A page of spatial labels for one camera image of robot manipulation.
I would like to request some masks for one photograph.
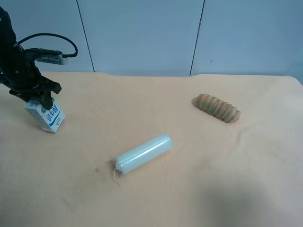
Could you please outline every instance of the black cable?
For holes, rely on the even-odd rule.
[[[23,49],[23,47],[22,47],[20,44],[18,44],[18,47],[21,49],[22,52],[25,51],[25,50]]]
[[[37,33],[37,34],[33,34],[33,35],[30,35],[24,39],[21,39],[18,44],[21,44],[31,38],[34,38],[34,37],[37,37],[37,36],[43,36],[43,35],[46,35],[46,36],[54,36],[54,37],[58,37],[58,38],[61,38],[61,39],[64,39],[66,41],[68,41],[70,44],[73,45],[73,47],[75,48],[75,53],[73,54],[62,54],[62,57],[63,58],[73,58],[73,57],[76,57],[78,55],[78,48],[76,46],[76,44],[74,44],[74,42],[72,40],[70,40],[69,38],[66,38],[62,35],[57,35],[57,34],[53,34],[53,33]]]

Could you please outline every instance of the white plastic tube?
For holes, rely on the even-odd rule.
[[[142,166],[172,147],[167,134],[157,136],[116,158],[116,169],[123,174]]]

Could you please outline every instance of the orange striped object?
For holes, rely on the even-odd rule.
[[[222,119],[226,123],[236,122],[240,118],[241,112],[232,104],[228,104],[217,97],[208,94],[200,94],[197,98],[197,106],[199,109],[210,115]]]

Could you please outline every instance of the table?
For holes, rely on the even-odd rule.
[[[62,91],[42,131],[0,86],[0,226],[191,227],[303,223],[303,87],[278,76],[46,72]],[[224,123],[200,93],[241,110]],[[171,151],[113,180],[112,160],[167,133]]]

